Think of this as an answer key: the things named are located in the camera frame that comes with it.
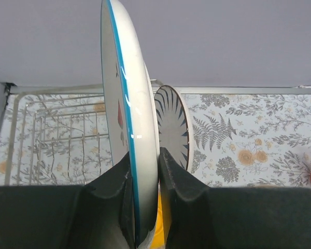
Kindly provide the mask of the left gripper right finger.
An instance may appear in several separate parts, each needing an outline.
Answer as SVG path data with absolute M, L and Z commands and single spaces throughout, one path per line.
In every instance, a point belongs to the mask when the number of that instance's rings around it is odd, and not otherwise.
M 166 248 L 311 248 L 310 188 L 209 187 L 159 159 Z

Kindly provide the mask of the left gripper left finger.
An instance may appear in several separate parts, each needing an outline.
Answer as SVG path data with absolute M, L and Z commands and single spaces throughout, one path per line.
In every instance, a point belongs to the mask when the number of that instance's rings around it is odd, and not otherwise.
M 134 248 L 130 158 L 86 185 L 0 186 L 0 248 Z

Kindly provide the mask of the yellow orange bowl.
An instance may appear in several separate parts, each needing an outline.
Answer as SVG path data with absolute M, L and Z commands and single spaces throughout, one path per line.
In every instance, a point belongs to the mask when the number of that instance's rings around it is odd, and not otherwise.
M 165 234 L 163 224 L 163 210 L 161 194 L 158 193 L 158 210 L 157 210 L 157 221 L 155 226 L 155 232 L 151 241 L 151 244 L 147 247 L 150 249 L 165 248 Z

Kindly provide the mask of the white teal rimmed plate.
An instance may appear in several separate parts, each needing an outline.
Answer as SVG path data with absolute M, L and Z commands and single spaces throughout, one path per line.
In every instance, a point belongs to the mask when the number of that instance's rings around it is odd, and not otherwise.
M 133 22 L 119 1 L 102 2 L 100 34 L 112 162 L 130 158 L 135 246 L 147 248 L 158 209 L 159 139 L 152 87 Z

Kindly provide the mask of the white black striped plate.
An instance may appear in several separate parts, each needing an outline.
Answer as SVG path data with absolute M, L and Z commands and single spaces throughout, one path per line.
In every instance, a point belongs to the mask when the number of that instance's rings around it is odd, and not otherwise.
M 175 88 L 161 86 L 154 95 L 160 146 L 187 171 L 193 164 L 193 128 L 189 109 Z

